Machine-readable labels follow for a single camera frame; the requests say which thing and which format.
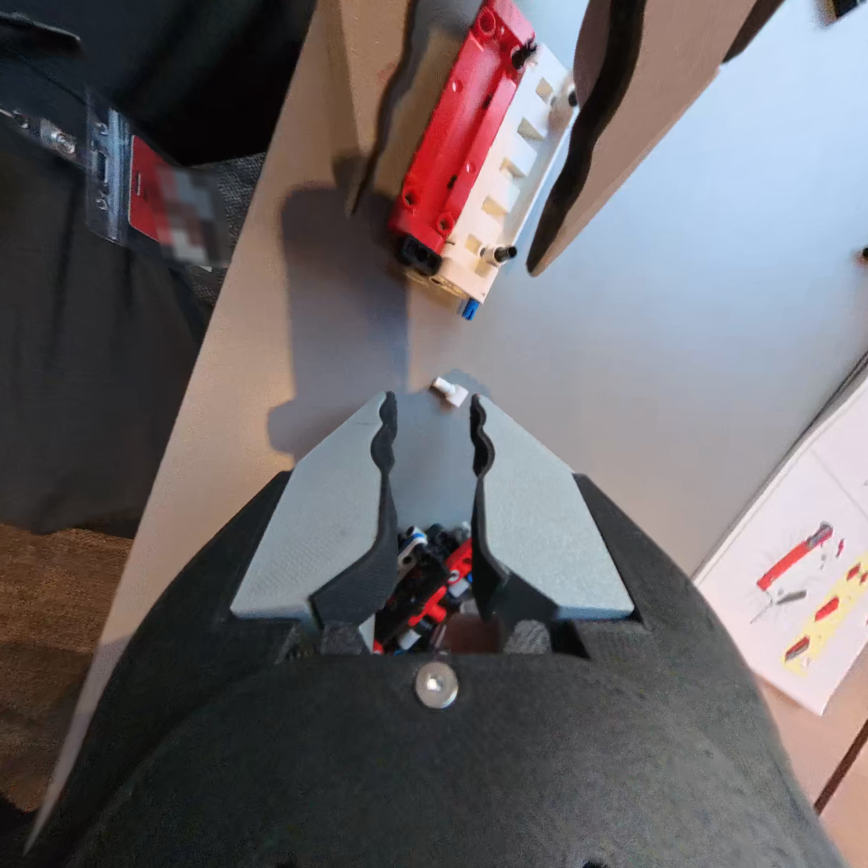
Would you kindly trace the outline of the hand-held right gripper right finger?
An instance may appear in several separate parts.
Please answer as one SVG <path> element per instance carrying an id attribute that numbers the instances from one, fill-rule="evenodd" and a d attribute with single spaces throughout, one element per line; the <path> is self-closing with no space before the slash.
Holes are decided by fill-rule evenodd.
<path id="1" fill-rule="evenodd" d="M 570 466 L 487 396 L 472 399 L 473 589 L 517 623 L 630 617 L 635 604 Z"/>

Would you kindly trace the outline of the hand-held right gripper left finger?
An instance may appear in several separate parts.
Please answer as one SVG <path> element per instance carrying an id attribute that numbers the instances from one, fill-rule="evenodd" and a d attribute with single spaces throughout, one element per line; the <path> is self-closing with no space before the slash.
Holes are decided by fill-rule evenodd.
<path id="1" fill-rule="evenodd" d="M 291 471 L 230 605 L 241 620 L 362 627 L 397 582 L 396 395 L 380 392 Z"/>

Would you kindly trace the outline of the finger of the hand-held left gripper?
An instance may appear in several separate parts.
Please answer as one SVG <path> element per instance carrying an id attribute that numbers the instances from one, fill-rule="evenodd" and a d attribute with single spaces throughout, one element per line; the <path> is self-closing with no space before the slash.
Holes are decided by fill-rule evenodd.
<path id="1" fill-rule="evenodd" d="M 754 2 L 588 2 L 578 115 L 526 265 L 541 275 L 715 78 Z"/>
<path id="2" fill-rule="evenodd" d="M 331 2 L 334 169 L 352 215 L 366 195 L 396 196 L 432 105 L 444 2 Z"/>

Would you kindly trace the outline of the red white brick panel assembly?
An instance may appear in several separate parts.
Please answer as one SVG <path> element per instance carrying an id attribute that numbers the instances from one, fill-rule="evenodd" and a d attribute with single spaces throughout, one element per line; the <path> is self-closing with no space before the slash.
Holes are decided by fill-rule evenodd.
<path id="1" fill-rule="evenodd" d="M 407 274 L 471 321 L 517 242 L 578 114 L 572 72 L 509 1 L 483 2 L 388 220 Z"/>

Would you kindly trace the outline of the grey desk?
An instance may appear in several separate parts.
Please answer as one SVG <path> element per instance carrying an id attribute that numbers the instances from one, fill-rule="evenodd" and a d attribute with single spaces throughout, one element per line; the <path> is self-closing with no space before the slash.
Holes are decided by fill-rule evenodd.
<path id="1" fill-rule="evenodd" d="M 338 87 L 321 2 L 233 266 L 106 625 L 124 642 L 146 603 L 288 455 L 266 418 L 290 398 L 297 312 L 325 253 L 291 229 L 343 217 Z M 695 566 L 866 341 L 866 12 L 822 30 L 786 2 L 590 228 L 543 276 L 512 267 L 480 325 L 409 290 L 413 388 L 439 363 L 571 463 L 679 563 Z"/>

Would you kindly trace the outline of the brick car model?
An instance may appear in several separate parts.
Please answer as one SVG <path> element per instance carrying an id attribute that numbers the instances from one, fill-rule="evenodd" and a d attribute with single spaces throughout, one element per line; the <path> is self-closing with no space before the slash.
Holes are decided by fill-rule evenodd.
<path id="1" fill-rule="evenodd" d="M 438 649 L 451 618 L 476 613 L 470 523 L 410 526 L 397 541 L 397 583 L 374 618 L 373 652 L 380 656 Z"/>

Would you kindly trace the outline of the person's black top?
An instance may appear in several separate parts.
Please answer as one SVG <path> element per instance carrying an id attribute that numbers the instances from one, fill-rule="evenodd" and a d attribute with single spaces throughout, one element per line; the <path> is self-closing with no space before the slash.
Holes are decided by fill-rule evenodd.
<path id="1" fill-rule="evenodd" d="M 312 1 L 3 1 L 2 108 L 81 136 L 124 114 L 181 165 L 266 152 Z"/>

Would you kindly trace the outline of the open instruction booklet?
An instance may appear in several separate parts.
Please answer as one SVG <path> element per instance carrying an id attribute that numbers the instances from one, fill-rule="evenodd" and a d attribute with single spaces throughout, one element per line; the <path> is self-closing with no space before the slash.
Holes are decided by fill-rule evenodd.
<path id="1" fill-rule="evenodd" d="M 866 648 L 866 360 L 693 581 L 753 673 L 823 714 Z"/>

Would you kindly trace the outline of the person's dark trousers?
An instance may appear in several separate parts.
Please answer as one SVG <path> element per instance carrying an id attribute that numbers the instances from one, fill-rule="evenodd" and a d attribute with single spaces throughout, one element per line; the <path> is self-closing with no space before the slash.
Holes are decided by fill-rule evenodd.
<path id="1" fill-rule="evenodd" d="M 91 233 L 84 182 L 2 144 L 2 523 L 132 538 L 208 325 L 187 276 Z"/>

